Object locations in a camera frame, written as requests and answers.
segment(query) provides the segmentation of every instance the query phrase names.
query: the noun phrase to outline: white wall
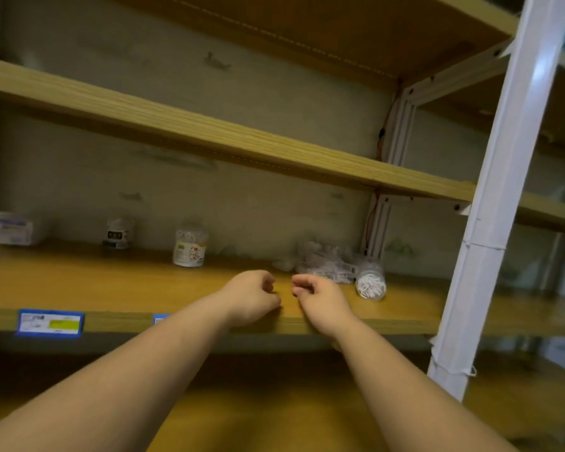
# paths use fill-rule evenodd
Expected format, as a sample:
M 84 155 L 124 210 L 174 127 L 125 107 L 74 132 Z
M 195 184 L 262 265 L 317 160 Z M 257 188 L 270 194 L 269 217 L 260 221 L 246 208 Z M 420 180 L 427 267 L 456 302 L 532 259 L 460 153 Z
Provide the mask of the white wall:
M 5 0 L 2 55 L 109 89 L 333 149 L 373 157 L 390 95 L 145 16 L 106 0 Z M 227 70 L 210 66 L 213 57 Z M 406 166 L 475 181 L 485 134 L 417 114 Z M 527 189 L 559 197 L 565 162 L 537 157 Z M 129 198 L 139 193 L 142 201 Z M 98 242 L 113 212 L 139 221 L 137 243 L 169 249 L 176 224 L 203 220 L 210 250 L 275 258 L 318 236 L 357 248 L 369 195 L 38 121 L 0 118 L 0 209 L 38 211 L 64 239 Z M 466 220 L 437 203 L 396 208 L 387 270 L 452 275 Z M 530 287 L 552 242 L 515 227 L 505 281 Z

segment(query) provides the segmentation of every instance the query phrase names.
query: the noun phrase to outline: hand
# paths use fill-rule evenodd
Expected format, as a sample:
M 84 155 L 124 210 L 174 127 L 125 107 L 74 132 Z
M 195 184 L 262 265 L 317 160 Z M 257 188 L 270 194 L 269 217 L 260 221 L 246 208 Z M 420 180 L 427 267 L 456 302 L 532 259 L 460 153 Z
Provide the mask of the hand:
M 281 305 L 272 293 L 275 278 L 267 271 L 245 271 L 237 274 L 220 289 L 218 296 L 228 306 L 230 326 L 245 326 L 261 319 Z
M 291 278 L 293 294 L 316 329 L 331 339 L 358 318 L 354 315 L 339 286 L 330 279 L 312 274 Z

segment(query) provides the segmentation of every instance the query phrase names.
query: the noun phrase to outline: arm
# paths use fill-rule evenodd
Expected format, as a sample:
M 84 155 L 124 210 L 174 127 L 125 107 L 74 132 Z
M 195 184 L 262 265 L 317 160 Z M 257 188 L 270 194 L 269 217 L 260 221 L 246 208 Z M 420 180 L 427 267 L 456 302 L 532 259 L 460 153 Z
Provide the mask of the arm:
M 144 451 L 216 339 L 280 305 L 274 278 L 247 271 L 0 421 L 0 452 Z
M 393 452 L 515 449 L 358 319 L 334 282 L 293 276 L 310 322 L 333 339 Z

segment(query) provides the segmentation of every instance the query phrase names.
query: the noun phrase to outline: forearm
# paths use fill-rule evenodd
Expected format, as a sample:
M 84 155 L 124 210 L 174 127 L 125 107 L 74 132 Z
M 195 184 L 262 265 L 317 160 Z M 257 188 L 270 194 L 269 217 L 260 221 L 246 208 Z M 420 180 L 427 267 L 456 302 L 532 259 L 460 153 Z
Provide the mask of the forearm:
M 514 451 L 359 320 L 337 341 L 393 452 Z
M 142 451 L 226 333 L 203 298 L 38 396 L 0 422 L 0 451 Z

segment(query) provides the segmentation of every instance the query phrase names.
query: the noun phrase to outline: price label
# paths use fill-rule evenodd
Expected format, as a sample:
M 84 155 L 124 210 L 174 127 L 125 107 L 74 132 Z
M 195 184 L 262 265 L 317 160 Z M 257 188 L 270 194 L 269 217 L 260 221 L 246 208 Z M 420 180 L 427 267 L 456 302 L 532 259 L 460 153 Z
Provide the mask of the price label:
M 158 324 L 163 319 L 165 319 L 169 314 L 154 314 L 153 315 L 153 325 Z
M 17 334 L 23 336 L 78 337 L 82 334 L 83 313 L 44 309 L 19 310 Z

